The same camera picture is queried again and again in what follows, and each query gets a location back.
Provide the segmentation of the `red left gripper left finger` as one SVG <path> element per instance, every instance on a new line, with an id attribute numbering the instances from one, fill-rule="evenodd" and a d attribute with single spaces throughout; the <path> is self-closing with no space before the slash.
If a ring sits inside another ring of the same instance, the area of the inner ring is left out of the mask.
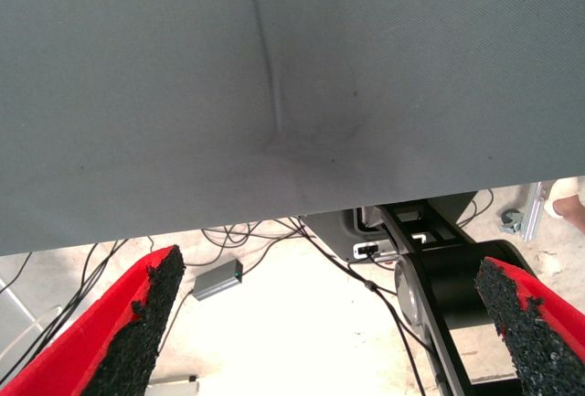
<path id="1" fill-rule="evenodd" d="M 2 394 L 143 395 L 184 271 L 176 245 L 139 259 Z"/>

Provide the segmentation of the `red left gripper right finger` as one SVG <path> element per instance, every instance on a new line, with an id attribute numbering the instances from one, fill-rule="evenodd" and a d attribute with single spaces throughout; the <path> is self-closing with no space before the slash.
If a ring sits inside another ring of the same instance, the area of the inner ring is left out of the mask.
<path id="1" fill-rule="evenodd" d="M 503 339 L 525 395 L 584 393 L 584 314 L 536 276 L 493 257 L 476 289 Z"/>

